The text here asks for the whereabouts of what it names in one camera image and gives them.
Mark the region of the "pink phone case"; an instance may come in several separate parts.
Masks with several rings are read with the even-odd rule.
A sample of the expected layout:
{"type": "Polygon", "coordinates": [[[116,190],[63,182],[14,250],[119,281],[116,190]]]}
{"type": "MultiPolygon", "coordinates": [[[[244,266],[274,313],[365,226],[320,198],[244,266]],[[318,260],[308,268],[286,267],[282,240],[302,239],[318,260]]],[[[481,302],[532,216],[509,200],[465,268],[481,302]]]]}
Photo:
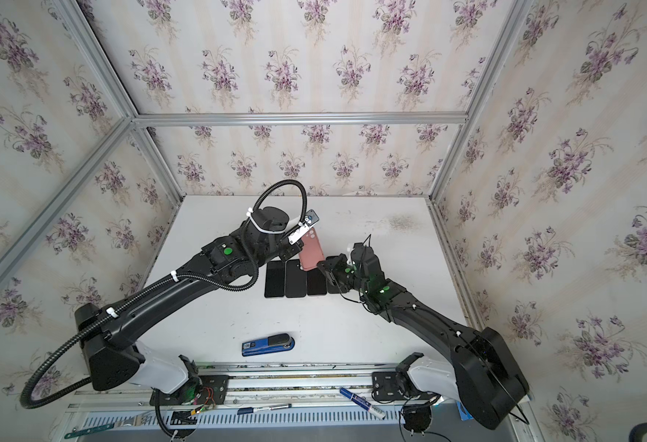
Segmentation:
{"type": "Polygon", "coordinates": [[[302,237],[303,247],[299,253],[301,269],[305,272],[314,270],[318,263],[325,260],[318,235],[314,228],[302,237]]]}

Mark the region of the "black phone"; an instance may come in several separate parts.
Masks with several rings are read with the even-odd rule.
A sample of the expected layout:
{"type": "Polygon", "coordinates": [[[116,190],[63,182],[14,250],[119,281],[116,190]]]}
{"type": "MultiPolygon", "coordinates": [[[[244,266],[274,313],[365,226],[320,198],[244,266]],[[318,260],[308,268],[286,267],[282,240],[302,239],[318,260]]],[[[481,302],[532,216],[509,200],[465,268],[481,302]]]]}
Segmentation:
{"type": "Polygon", "coordinates": [[[308,296],[324,296],[328,293],[325,275],[319,269],[306,273],[306,294],[308,296]]]}
{"type": "Polygon", "coordinates": [[[284,298],[286,267],[282,261],[271,261],[266,266],[265,298],[284,298]]]}

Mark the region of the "black phone case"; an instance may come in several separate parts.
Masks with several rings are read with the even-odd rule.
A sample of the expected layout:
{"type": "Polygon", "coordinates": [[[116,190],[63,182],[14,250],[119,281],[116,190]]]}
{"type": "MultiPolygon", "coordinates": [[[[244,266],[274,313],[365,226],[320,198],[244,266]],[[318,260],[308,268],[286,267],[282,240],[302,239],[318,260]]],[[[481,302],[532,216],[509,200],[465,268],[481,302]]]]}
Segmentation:
{"type": "Polygon", "coordinates": [[[290,260],[285,266],[285,297],[304,298],[307,295],[307,274],[299,260],[290,260]]]}
{"type": "Polygon", "coordinates": [[[347,278],[341,274],[325,272],[326,288],[329,294],[344,295],[349,292],[347,278]]]}

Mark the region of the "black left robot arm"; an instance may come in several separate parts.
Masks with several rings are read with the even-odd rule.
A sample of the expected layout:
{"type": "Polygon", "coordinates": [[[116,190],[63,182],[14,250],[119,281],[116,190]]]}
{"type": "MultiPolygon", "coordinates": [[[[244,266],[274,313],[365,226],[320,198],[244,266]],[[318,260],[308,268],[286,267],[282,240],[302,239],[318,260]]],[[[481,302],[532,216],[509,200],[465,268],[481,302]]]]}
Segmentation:
{"type": "Polygon", "coordinates": [[[187,357],[165,357],[140,337],[179,309],[218,289],[240,292],[255,281],[260,267],[274,258],[288,259],[303,248],[302,238],[319,220],[308,211],[294,227],[275,207],[251,209],[233,233],[214,239],[191,260],[149,287],[104,308],[91,304],[78,311],[77,325],[86,335],[80,348],[93,390],[106,392],[126,383],[174,394],[196,383],[195,364],[187,357]]]}

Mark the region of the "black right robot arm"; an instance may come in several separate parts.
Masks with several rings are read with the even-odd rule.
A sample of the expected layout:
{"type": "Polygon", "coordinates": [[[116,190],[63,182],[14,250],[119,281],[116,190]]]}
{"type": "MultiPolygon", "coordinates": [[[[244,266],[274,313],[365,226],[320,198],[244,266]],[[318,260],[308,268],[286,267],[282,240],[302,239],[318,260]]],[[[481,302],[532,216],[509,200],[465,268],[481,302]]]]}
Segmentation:
{"type": "Polygon", "coordinates": [[[455,322],[419,301],[385,276],[373,248],[361,242],[349,256],[317,264],[326,280],[344,292],[355,291],[370,313],[403,327],[451,363],[459,400],[482,427],[498,428],[530,391],[503,337],[455,322]]]}

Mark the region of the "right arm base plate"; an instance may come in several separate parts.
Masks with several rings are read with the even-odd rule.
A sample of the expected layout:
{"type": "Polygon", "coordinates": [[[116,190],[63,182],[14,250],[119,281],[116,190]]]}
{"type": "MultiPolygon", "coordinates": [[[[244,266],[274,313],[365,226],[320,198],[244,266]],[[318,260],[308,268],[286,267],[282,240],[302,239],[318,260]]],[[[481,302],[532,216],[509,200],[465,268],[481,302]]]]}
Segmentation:
{"type": "Polygon", "coordinates": [[[371,397],[378,403],[392,403],[393,401],[434,399],[437,394],[422,392],[417,389],[408,375],[396,371],[375,371],[371,373],[371,397]]]}

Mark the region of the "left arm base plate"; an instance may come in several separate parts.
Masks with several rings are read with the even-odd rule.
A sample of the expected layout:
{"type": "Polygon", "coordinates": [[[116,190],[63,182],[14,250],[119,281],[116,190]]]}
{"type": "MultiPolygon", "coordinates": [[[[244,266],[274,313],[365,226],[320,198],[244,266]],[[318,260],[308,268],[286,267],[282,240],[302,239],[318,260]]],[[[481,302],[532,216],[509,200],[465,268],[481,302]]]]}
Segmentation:
{"type": "Polygon", "coordinates": [[[230,377],[227,375],[190,377],[173,393],[161,394],[163,406],[207,406],[223,405],[228,392],[230,377]]]}

